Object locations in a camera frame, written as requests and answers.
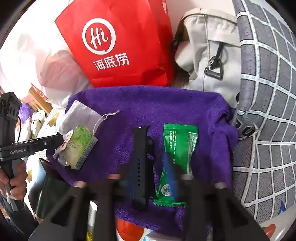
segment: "human hand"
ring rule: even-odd
[[[108,179],[109,180],[119,180],[119,179],[121,179],[121,176],[120,176],[120,174],[110,174],[108,176]],[[76,182],[74,182],[73,186],[77,187],[77,188],[84,188],[87,186],[87,183],[83,182],[83,181],[76,181]]]
[[[26,163],[22,161],[17,166],[17,176],[10,180],[11,186],[14,186],[10,191],[10,194],[14,196],[15,200],[23,200],[27,193],[27,183],[26,178],[28,174],[26,173]],[[4,171],[0,169],[0,192],[4,198],[6,198],[5,184],[8,183],[8,178]]]

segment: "purple towel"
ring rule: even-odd
[[[199,139],[191,166],[196,178],[207,182],[225,182],[231,187],[230,151],[237,144],[235,127],[229,125],[230,108],[217,93],[184,89],[127,86],[96,88],[82,91],[69,100],[66,111],[78,100],[99,114],[120,112],[109,116],[96,132],[97,144],[80,171],[63,168],[53,160],[53,150],[47,157],[60,175],[69,183],[95,182],[117,173],[118,166],[129,161],[133,150],[132,127],[149,125],[148,136],[155,142],[154,179],[157,188],[163,169],[163,125],[179,123],[196,125]],[[162,207],[151,200],[147,212],[139,212],[130,203],[118,204],[116,217],[136,225],[179,234],[184,208]]]

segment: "red paper bag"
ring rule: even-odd
[[[95,87],[170,85],[165,0],[75,0],[55,23]]]

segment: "white drawstring pouch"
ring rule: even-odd
[[[108,113],[101,116],[93,109],[82,104],[78,100],[74,100],[73,104],[64,115],[63,120],[61,120],[61,123],[58,127],[58,132],[62,135],[65,135],[69,131],[75,130],[78,124],[81,124],[91,130],[93,134],[95,134],[99,125],[104,120],[106,120],[108,116],[115,115],[118,112],[119,110],[115,113]]]
[[[180,20],[175,40],[178,49],[176,63],[190,74],[183,88],[220,93],[232,108],[237,106],[240,89],[241,50],[235,16],[215,9],[194,8]],[[210,59],[223,43],[220,60],[223,77],[205,74]]]
[[[63,135],[64,143],[55,150],[53,158],[56,159],[59,154],[59,163],[63,167],[71,165],[72,169],[79,170],[98,140],[94,135],[99,125],[106,120],[108,116],[116,115],[117,113],[119,113],[119,110],[114,113],[100,115],[88,106],[75,100],[58,126],[58,132]],[[80,152],[75,153],[76,148],[73,150],[70,150],[71,147],[69,147],[69,150],[66,149],[68,142],[72,140],[71,137],[75,133],[76,128],[80,128],[80,130],[83,129],[84,133],[87,133],[87,136],[92,134],[92,139],[87,140],[88,144],[84,143],[87,146],[85,146],[82,154]]]

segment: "green wrapper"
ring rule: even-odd
[[[192,153],[195,150],[197,139],[198,132],[196,126],[164,124],[163,142],[165,152],[170,153],[173,164],[178,164],[185,174],[192,175],[190,161]],[[168,173],[165,166],[163,167],[156,196],[158,199],[154,200],[154,204],[167,207],[186,206],[185,202],[175,202],[175,195],[170,188]]]
[[[84,125],[78,124],[65,150],[59,154],[59,162],[80,170],[98,139]]]

